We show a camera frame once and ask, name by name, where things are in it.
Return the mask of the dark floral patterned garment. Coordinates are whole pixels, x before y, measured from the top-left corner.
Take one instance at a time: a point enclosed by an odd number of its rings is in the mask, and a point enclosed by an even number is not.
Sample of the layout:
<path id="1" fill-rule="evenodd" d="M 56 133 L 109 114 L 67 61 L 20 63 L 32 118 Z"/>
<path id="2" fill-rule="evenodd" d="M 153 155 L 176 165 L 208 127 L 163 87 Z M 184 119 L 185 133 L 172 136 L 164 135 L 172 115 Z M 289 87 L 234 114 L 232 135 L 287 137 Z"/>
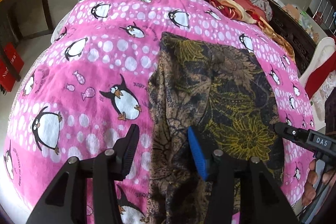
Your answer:
<path id="1" fill-rule="evenodd" d="M 228 155 L 258 156 L 281 185 L 284 145 L 275 94 L 256 56 L 232 46 L 164 32 L 147 88 L 153 143 L 147 220 L 203 223 L 212 185 L 197 174 L 190 126 Z"/>

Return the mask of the red cloth on chair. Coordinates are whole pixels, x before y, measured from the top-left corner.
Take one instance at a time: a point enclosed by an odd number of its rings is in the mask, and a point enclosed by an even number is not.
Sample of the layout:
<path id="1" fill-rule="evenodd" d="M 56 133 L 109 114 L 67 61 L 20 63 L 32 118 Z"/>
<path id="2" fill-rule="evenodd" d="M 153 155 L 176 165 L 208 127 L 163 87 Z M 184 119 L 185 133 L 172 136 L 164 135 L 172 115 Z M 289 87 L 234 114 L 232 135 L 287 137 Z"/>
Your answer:
<path id="1" fill-rule="evenodd" d="M 313 71 L 307 79 L 305 91 L 309 99 L 317 92 L 331 72 L 335 71 L 335 53 L 320 67 Z"/>

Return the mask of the white lace-covered chair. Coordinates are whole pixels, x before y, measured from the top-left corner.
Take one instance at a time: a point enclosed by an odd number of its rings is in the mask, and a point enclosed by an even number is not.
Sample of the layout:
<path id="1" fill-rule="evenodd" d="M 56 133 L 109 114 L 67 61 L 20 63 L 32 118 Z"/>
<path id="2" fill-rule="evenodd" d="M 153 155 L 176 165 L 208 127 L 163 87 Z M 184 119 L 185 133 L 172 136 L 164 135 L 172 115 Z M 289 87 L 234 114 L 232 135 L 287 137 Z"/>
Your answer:
<path id="1" fill-rule="evenodd" d="M 314 127 L 325 127 L 325 102 L 335 88 L 335 40 L 323 38 L 315 48 L 314 55 L 304 73 L 299 77 L 300 84 L 310 100 Z"/>

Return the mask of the dark wooden nightstand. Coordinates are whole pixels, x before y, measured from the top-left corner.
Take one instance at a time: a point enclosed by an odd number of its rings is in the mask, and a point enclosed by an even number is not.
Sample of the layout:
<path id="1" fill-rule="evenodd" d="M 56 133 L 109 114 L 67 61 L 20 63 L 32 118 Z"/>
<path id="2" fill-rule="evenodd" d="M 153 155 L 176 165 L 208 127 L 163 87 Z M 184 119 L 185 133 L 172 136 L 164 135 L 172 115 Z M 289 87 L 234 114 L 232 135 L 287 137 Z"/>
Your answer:
<path id="1" fill-rule="evenodd" d="M 303 74 L 312 60 L 316 43 L 299 23 L 276 2 L 273 0 L 267 1 L 272 8 L 272 19 L 269 24 L 277 34 L 281 35 L 293 47 L 295 63 L 300 74 Z"/>

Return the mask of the pink penguin quilt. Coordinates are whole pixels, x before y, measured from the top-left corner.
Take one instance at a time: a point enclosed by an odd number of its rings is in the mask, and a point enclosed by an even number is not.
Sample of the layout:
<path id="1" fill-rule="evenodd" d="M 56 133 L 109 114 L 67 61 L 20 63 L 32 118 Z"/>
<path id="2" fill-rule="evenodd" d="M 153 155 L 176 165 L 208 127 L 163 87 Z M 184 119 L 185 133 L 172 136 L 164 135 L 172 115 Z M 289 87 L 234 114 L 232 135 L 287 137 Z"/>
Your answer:
<path id="1" fill-rule="evenodd" d="M 95 157 L 136 124 L 139 142 L 130 173 L 117 183 L 118 206 L 124 223 L 149 223 L 147 88 L 164 32 L 254 54 L 275 94 L 279 121 L 314 128 L 295 61 L 257 25 L 229 19 L 204 0 L 83 0 L 23 81 L 11 111 L 3 159 L 25 208 L 37 204 L 69 157 Z M 281 188 L 295 205 L 312 154 L 282 141 Z"/>

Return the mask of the metal stair railing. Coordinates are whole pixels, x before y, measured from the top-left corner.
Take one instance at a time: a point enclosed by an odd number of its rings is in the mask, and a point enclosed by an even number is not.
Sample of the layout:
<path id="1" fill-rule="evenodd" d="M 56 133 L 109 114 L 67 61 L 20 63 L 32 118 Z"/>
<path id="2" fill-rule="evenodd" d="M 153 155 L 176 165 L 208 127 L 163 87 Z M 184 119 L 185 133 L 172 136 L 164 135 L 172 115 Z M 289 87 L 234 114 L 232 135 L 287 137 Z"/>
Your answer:
<path id="1" fill-rule="evenodd" d="M 335 7 L 329 0 L 320 0 L 319 4 L 313 12 L 314 21 L 329 36 L 335 36 Z"/>

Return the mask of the small red heart pillow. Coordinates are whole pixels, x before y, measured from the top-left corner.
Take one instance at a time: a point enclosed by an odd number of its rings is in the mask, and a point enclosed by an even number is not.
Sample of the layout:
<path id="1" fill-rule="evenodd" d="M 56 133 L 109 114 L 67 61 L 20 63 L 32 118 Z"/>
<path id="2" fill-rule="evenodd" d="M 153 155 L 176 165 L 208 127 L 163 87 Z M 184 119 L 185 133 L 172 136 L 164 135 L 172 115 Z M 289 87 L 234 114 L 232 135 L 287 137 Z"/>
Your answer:
<path id="1" fill-rule="evenodd" d="M 254 5 L 250 0 L 234 0 L 236 3 L 238 3 L 240 6 L 244 8 L 247 14 L 252 16 L 255 20 L 260 20 L 260 18 L 263 18 L 266 20 L 265 12 Z"/>

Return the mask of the red gift bag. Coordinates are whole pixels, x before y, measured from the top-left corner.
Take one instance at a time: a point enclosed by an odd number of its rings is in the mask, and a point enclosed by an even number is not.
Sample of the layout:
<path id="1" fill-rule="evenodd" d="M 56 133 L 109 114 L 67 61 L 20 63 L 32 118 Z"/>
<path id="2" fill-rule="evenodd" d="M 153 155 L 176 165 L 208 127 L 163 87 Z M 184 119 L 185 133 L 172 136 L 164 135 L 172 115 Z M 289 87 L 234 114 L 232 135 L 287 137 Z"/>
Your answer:
<path id="1" fill-rule="evenodd" d="M 24 61 L 11 43 L 1 46 L 1 86 L 11 92 L 14 84 L 21 80 L 20 72 Z"/>

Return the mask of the red and gold blanket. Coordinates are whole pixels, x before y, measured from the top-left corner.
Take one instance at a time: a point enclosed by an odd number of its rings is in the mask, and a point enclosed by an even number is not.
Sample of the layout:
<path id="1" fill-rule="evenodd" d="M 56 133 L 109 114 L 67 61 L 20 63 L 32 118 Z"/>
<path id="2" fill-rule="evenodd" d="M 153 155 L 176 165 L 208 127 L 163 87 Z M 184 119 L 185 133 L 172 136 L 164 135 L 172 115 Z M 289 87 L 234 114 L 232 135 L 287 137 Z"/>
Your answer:
<path id="1" fill-rule="evenodd" d="M 238 4 L 233 0 L 204 1 L 211 4 L 214 8 L 219 10 L 224 16 L 229 19 L 257 25 L 268 38 L 275 41 L 286 51 L 287 55 L 292 60 L 295 60 L 293 47 L 282 36 L 278 35 L 274 31 L 274 29 L 268 24 L 268 22 L 258 13 L 254 12 L 251 9 L 245 9 L 242 5 Z"/>

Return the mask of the dark wooden side table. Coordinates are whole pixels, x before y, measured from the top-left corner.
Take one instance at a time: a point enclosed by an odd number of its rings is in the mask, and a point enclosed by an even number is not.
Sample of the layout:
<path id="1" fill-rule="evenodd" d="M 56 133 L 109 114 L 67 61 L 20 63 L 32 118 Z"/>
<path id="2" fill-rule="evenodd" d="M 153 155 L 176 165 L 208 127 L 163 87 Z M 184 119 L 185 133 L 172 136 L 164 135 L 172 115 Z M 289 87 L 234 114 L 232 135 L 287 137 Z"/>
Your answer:
<path id="1" fill-rule="evenodd" d="M 49 0 L 1 1 L 1 46 L 11 43 L 16 48 L 53 30 Z"/>

